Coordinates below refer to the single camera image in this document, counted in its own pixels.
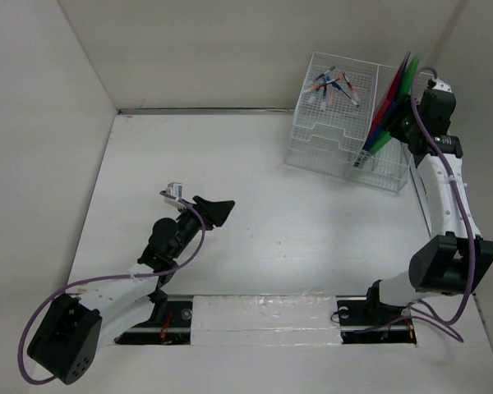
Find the red plastic folder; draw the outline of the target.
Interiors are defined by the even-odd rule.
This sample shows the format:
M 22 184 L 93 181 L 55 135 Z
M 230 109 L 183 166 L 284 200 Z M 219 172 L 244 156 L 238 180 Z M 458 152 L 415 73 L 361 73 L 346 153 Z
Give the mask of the red plastic folder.
M 372 146 L 379 139 L 381 129 L 380 124 L 383 121 L 385 114 L 389 111 L 389 108 L 398 96 L 410 55 L 410 52 L 406 53 L 402 63 L 396 71 L 394 78 L 389 84 L 389 88 L 387 89 L 384 97 L 381 99 L 378 109 L 376 110 L 376 113 L 371 122 L 369 134 L 366 138 L 365 144 L 363 145 L 363 150 L 367 153 L 370 153 Z

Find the green plastic folder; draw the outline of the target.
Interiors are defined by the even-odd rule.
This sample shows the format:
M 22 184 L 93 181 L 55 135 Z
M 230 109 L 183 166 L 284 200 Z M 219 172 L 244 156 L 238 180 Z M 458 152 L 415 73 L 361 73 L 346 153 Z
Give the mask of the green plastic folder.
M 418 69 L 420 62 L 419 56 L 412 57 L 408 60 L 408 69 L 407 69 L 407 79 L 404 81 L 404 94 L 400 98 L 398 102 L 398 106 L 394 110 L 393 114 L 389 118 L 387 129 L 385 135 L 378 142 L 378 144 L 374 147 L 373 153 L 371 155 L 376 154 L 379 150 L 381 150 L 392 138 L 394 134 L 394 128 L 396 127 L 396 123 L 401 119 L 401 116 L 406 112 L 406 97 L 412 87 L 413 79 L 415 76 L 415 72 Z

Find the blue plastic folder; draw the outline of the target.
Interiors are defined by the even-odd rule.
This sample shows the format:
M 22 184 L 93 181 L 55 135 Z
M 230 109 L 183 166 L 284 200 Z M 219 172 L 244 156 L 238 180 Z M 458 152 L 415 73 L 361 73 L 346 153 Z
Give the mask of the blue plastic folder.
M 371 151 L 370 153 L 368 154 L 372 154 L 373 153 L 373 150 L 374 150 L 374 147 L 378 144 L 378 142 L 382 139 L 382 137 L 385 135 L 386 133 L 386 129 L 387 129 L 387 124 L 388 124 L 388 121 L 389 121 L 389 118 L 391 117 L 391 115 L 393 114 L 394 110 L 396 109 L 396 107 L 398 106 L 398 102 L 400 100 L 400 98 L 402 97 L 402 95 L 404 94 L 404 81 L 407 79 L 407 69 L 408 69 L 408 66 L 406 67 L 406 72 L 404 74 L 404 78 L 403 78 L 403 81 L 402 81 L 402 86 L 400 88 L 400 91 L 398 93 L 398 96 L 397 98 L 395 99 L 394 103 L 391 105 L 391 107 L 389 108 L 389 111 L 385 114 L 385 117 L 383 118 L 383 121 L 381 122 L 380 126 L 381 126 L 381 129 L 380 129 L 380 136 L 379 136 L 379 139 L 374 143 L 374 145 L 372 146 L 371 148 Z

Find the dark red gel pen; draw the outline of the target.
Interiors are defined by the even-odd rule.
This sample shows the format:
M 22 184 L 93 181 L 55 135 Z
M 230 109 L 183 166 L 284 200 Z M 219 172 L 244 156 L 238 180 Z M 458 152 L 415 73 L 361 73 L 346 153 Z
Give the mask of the dark red gel pen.
M 345 84 L 350 89 L 350 99 L 352 100 L 352 103 L 354 105 L 356 105 L 357 107 L 359 107 L 360 106 L 360 99 L 359 99 L 359 96 L 357 94 L 357 91 L 352 86 L 352 83 L 350 82 L 349 78 L 347 77 L 347 75 L 344 71 L 342 72 L 342 77 L 344 79 Z

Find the dark blue clip pen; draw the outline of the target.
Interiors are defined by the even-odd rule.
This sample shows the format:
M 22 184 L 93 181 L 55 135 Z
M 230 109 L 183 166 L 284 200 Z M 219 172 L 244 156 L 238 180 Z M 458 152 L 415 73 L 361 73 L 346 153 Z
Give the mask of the dark blue clip pen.
M 349 95 L 342 87 L 340 84 L 338 84 L 336 81 L 331 81 L 329 85 L 332 85 L 334 88 L 336 88 L 338 91 L 340 91 L 348 100 L 357 108 L 360 107 L 360 104 L 351 96 Z

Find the orange red gel pen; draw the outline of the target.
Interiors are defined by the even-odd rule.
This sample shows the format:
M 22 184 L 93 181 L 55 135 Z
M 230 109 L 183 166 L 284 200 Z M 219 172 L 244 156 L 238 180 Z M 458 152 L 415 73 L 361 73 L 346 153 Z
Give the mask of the orange red gel pen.
M 302 93 L 308 94 L 308 93 L 311 93 L 313 91 L 317 91 L 317 90 L 319 90 L 319 89 L 321 89 L 323 87 L 326 87 L 328 85 L 335 85 L 336 83 L 337 83 L 336 80 L 329 80 L 327 82 L 324 82 L 324 83 L 321 83 L 321 84 L 318 84 L 318 85 L 313 85 L 313 86 L 311 86 L 311 87 L 303 90 Z

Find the teal cap gel pen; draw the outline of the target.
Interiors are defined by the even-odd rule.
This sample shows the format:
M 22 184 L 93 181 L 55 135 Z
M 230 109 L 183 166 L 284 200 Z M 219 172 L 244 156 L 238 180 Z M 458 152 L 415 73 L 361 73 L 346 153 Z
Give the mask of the teal cap gel pen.
M 322 73 L 320 73 L 313 81 L 314 82 L 317 82 L 318 80 L 322 80 L 323 78 L 325 78 L 326 76 L 328 76 L 329 73 L 332 72 L 335 68 L 336 68 L 336 66 L 329 67 L 327 70 L 325 70 Z

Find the blue cap gel pen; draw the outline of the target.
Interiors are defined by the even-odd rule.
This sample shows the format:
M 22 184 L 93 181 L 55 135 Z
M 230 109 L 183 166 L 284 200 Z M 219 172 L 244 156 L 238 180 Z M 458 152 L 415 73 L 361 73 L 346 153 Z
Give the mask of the blue cap gel pen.
M 322 97 L 320 102 L 320 110 L 324 111 L 330 103 L 330 93 L 329 93 L 329 79 L 325 77 L 323 79 L 322 87 Z

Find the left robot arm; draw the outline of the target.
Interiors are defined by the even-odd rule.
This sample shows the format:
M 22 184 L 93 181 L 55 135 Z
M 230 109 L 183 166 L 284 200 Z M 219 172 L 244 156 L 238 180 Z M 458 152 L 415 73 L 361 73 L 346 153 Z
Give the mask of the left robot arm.
M 141 257 L 124 274 L 92 277 L 55 291 L 37 309 L 44 312 L 32 338 L 21 334 L 17 363 L 32 385 L 59 380 L 66 385 L 81 378 L 97 352 L 128 328 L 158 325 L 167 313 L 162 288 L 182 268 L 177 262 L 195 236 L 221 227 L 235 203 L 194 196 L 191 202 L 160 193 L 174 205 L 177 218 L 161 218 L 152 227 Z

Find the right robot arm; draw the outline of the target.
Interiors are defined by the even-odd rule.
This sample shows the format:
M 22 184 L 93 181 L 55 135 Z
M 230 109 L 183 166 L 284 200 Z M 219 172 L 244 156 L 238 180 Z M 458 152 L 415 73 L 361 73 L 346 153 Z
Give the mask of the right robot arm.
M 387 131 L 412 154 L 430 211 L 431 238 L 406 272 L 368 289 L 363 313 L 373 323 L 427 295 L 470 295 L 493 263 L 493 242 L 482 237 L 468 207 L 460 140 L 448 133 L 455 105 L 451 88 L 439 83 L 426 89 L 417 105 L 404 95 L 385 120 Z

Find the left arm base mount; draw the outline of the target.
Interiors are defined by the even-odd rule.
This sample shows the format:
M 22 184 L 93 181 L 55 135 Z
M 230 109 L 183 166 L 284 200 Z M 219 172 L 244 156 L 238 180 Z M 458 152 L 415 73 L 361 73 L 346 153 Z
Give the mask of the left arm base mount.
M 157 290 L 150 296 L 154 308 L 147 320 L 115 339 L 118 345 L 180 346 L 191 344 L 193 295 L 168 295 Z

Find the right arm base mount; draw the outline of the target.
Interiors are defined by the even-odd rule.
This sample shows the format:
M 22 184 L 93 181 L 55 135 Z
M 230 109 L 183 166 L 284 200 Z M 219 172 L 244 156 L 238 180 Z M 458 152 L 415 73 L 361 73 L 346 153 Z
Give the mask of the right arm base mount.
M 379 302 L 378 281 L 365 295 L 342 295 L 330 321 L 340 328 L 344 345 L 417 344 L 411 319 L 399 318 L 402 309 Z

